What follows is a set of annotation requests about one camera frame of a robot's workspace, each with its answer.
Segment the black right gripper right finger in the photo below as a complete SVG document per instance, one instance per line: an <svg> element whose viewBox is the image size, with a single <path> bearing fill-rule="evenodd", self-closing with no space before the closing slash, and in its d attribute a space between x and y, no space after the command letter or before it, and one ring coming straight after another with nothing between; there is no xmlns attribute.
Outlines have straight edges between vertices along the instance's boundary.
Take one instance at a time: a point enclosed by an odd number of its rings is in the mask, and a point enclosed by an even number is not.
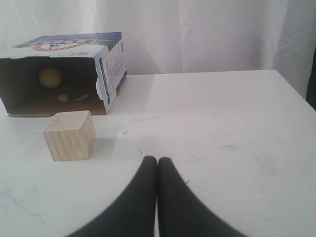
<svg viewBox="0 0 316 237"><path fill-rule="evenodd" d="M243 237L190 190L170 158L158 161L158 229L161 237Z"/></svg>

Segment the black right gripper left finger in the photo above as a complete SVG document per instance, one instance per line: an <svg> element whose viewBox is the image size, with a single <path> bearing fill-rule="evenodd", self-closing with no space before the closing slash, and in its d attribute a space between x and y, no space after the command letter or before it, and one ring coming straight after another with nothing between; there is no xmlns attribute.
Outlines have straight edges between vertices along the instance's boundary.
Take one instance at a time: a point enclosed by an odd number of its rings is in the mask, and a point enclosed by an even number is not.
<svg viewBox="0 0 316 237"><path fill-rule="evenodd" d="M100 215L71 237L153 237L157 159L145 156L124 191Z"/></svg>

